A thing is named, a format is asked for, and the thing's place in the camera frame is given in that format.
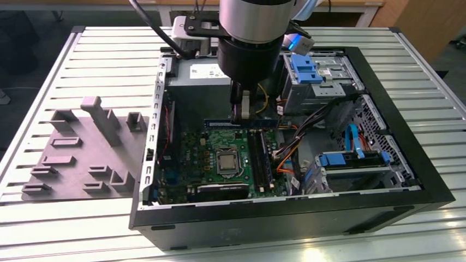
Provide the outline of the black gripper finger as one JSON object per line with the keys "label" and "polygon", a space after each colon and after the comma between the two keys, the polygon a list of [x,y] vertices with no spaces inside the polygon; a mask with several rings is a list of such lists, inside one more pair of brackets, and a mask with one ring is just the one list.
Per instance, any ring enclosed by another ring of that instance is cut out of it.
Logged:
{"label": "black gripper finger", "polygon": [[230,81],[229,87],[230,122],[232,124],[242,124],[244,122],[252,119],[250,85],[242,85],[236,81]]}

